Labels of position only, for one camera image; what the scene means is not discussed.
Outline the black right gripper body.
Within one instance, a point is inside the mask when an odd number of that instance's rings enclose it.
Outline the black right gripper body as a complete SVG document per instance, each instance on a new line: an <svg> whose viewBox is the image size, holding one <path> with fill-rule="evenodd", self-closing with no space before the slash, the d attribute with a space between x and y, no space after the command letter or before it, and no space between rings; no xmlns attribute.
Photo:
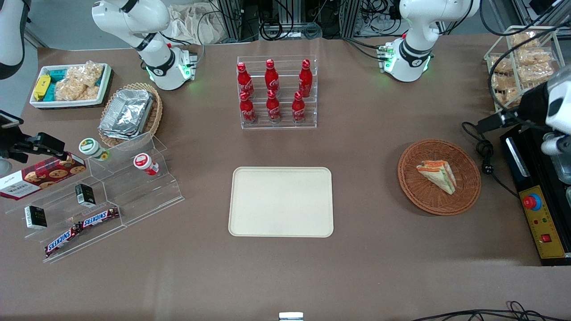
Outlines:
<svg viewBox="0 0 571 321"><path fill-rule="evenodd" d="M0 129L0 156L3 159L9 158L9 151L20 139L21 130L19 128Z"/></svg>

